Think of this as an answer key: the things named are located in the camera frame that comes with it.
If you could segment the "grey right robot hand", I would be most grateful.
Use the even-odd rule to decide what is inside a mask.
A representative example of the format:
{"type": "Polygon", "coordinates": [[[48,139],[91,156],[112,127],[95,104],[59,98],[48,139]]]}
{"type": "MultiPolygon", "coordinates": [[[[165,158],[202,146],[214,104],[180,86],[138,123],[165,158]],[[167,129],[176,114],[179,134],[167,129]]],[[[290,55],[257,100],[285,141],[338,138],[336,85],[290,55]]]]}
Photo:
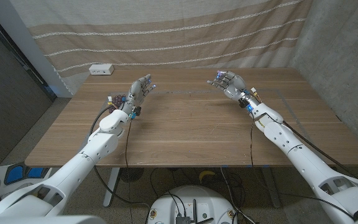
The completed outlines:
{"type": "Polygon", "coordinates": [[[239,75],[230,71],[217,71],[216,78],[207,84],[221,90],[229,99],[238,101],[246,90],[246,83],[239,75]]]}

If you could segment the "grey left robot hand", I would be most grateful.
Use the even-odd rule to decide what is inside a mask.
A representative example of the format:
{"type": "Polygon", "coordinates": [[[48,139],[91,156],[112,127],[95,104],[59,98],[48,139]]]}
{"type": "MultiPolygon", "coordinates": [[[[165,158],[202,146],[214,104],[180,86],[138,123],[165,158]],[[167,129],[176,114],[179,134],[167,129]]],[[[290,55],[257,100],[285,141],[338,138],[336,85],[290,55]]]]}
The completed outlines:
{"type": "Polygon", "coordinates": [[[122,111],[130,115],[135,107],[143,103],[145,97],[155,88],[155,85],[152,85],[151,78],[151,74],[147,74],[132,83],[122,111]]]}

